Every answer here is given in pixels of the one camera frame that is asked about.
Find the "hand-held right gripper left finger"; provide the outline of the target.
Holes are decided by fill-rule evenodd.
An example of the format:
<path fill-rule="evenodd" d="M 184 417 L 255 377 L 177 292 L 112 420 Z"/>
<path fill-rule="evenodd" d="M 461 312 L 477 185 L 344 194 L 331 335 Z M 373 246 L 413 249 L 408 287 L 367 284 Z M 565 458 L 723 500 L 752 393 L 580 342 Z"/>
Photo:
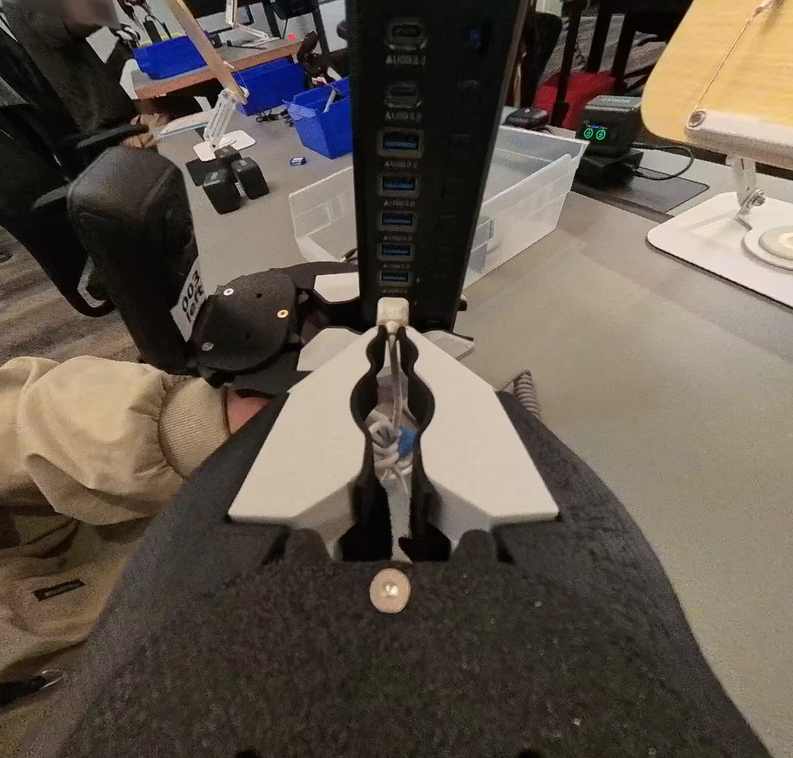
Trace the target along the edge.
<path fill-rule="evenodd" d="M 370 329 L 292 387 L 230 521 L 314 531 L 342 561 L 392 557 L 389 498 L 366 426 L 387 348 L 387 331 Z"/>

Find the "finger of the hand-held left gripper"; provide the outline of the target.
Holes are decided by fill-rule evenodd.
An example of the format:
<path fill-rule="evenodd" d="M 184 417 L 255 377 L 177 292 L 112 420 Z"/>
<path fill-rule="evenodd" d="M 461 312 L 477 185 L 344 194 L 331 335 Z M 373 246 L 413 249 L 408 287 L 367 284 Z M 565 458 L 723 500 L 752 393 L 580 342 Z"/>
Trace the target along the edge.
<path fill-rule="evenodd" d="M 431 330 L 424 337 L 444 350 L 448 355 L 462 359 L 475 350 L 474 340 L 451 332 Z M 298 371 L 314 371 L 344 351 L 359 337 L 347 327 L 327 327 L 320 331 L 301 350 L 297 361 Z"/>
<path fill-rule="evenodd" d="M 360 296 L 358 274 L 325 274 L 315 277 L 315 294 L 328 304 L 346 304 Z"/>

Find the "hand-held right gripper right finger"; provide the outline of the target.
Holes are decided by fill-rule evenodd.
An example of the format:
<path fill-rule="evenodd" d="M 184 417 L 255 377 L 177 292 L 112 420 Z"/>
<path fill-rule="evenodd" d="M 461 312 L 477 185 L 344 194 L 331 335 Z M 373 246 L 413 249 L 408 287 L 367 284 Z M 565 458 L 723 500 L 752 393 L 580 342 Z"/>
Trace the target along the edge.
<path fill-rule="evenodd" d="M 446 561 L 470 531 L 554 521 L 559 507 L 500 394 L 417 330 L 397 338 L 415 424 L 404 555 Z"/>

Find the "clear plastic bin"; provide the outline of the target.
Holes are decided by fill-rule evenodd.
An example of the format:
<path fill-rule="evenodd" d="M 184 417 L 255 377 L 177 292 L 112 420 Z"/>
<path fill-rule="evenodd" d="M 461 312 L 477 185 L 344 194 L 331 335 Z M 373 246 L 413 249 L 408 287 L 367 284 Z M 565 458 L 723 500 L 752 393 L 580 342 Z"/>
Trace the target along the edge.
<path fill-rule="evenodd" d="M 551 233 L 570 192 L 586 142 L 500 126 L 464 287 Z M 351 155 L 342 167 L 289 196 L 292 228 L 305 261 L 338 260 L 354 246 Z"/>

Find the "black USB hub tower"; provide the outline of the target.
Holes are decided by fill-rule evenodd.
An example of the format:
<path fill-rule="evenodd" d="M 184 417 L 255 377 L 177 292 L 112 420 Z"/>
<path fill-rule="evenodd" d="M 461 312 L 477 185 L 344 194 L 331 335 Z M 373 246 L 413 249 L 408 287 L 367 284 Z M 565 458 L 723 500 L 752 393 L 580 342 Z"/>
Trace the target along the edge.
<path fill-rule="evenodd" d="M 345 0 L 362 319 L 453 328 L 530 0 Z"/>

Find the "person's left forearm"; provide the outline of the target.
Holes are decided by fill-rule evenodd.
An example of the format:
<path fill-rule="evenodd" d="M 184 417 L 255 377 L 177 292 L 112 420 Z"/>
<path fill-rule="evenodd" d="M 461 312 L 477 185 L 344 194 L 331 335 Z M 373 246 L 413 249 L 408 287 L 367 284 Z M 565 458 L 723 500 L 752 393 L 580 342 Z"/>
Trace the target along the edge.
<path fill-rule="evenodd" d="M 2 365 L 3 507 L 148 519 L 229 436 L 223 392 L 199 378 L 90 356 Z"/>

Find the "person's left hand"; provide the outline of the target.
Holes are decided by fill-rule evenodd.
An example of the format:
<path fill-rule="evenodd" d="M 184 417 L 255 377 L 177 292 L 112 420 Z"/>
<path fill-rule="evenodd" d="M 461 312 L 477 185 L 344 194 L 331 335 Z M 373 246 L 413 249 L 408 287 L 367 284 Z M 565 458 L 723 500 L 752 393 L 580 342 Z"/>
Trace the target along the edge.
<path fill-rule="evenodd" d="M 228 434 L 233 435 L 271 402 L 266 396 L 241 396 L 228 388 L 224 394 L 224 417 Z"/>

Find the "brown wooden table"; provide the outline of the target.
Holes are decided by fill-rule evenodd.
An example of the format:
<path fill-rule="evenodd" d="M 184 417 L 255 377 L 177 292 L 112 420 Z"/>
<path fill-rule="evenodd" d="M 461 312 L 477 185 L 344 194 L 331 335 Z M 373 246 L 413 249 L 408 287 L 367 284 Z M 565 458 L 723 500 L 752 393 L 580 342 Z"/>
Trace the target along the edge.
<path fill-rule="evenodd" d="M 290 35 L 286 39 L 272 41 L 263 48 L 223 46 L 222 48 L 213 49 L 213 52 L 218 54 L 220 59 L 223 60 L 229 72 L 238 72 L 276 59 L 296 57 L 302 42 L 301 38 Z M 137 69 L 133 70 L 131 78 L 135 96 L 140 100 L 160 98 L 182 90 L 198 87 L 205 83 L 217 82 L 213 71 L 208 66 L 187 71 L 167 79 L 152 79 L 144 74 L 143 71 Z"/>

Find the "white folding stand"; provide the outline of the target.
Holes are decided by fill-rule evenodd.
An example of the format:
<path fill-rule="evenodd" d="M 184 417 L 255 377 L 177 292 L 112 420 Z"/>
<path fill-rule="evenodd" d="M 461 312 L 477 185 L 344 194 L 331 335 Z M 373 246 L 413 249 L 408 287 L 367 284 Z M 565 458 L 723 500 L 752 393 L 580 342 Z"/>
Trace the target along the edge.
<path fill-rule="evenodd" d="M 230 30 L 244 35 L 246 42 L 243 43 L 243 47 L 263 48 L 274 44 L 277 40 L 282 41 L 284 39 L 278 31 L 272 35 L 271 33 L 255 28 L 252 23 L 244 25 L 241 21 L 238 21 L 237 14 L 239 6 L 239 0 L 225 0 L 224 20 Z"/>

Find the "black office chair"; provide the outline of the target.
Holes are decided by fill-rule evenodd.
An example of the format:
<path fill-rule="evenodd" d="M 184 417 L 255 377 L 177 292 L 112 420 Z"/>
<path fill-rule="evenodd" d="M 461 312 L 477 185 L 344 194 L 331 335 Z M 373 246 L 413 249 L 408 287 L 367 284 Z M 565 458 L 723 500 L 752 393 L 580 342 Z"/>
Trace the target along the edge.
<path fill-rule="evenodd" d="M 114 305 L 66 214 L 65 193 L 111 147 L 155 148 L 142 114 L 88 38 L 97 30 L 2 2 L 1 224 L 70 305 L 102 317 Z"/>

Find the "red bag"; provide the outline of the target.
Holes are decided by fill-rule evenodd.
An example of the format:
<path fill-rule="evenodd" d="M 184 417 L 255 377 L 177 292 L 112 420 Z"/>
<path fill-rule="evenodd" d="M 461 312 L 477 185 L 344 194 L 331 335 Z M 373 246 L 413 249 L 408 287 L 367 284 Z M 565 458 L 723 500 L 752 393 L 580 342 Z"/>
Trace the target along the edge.
<path fill-rule="evenodd" d="M 549 120 L 552 118 L 553 107 L 557 99 L 559 79 L 560 74 L 554 73 L 541 83 L 532 104 L 534 108 L 546 111 Z M 550 124 L 577 130 L 581 112 L 586 104 L 599 95 L 613 94 L 615 84 L 616 79 L 609 71 L 571 73 L 565 93 L 565 104 L 567 105 L 565 116 L 562 121 L 551 121 Z"/>

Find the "black power station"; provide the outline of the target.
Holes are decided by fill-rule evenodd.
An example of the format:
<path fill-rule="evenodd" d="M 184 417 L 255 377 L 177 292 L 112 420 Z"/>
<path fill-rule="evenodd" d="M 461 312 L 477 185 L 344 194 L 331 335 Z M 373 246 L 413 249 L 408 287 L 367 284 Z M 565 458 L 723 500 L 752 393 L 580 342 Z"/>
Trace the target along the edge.
<path fill-rule="evenodd" d="M 629 183 L 642 152 L 634 149 L 641 126 L 641 97 L 599 95 L 580 113 L 576 138 L 587 142 L 575 183 L 607 190 Z"/>

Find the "black desk mat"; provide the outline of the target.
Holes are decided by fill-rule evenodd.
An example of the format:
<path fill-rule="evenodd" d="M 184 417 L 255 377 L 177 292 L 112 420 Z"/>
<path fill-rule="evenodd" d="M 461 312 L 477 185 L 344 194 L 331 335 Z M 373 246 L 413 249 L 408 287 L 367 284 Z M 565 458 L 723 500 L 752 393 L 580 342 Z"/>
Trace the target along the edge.
<path fill-rule="evenodd" d="M 662 180 L 634 177 L 625 184 L 605 189 L 574 180 L 571 187 L 573 193 L 658 221 L 708 190 L 705 183 L 681 177 Z"/>

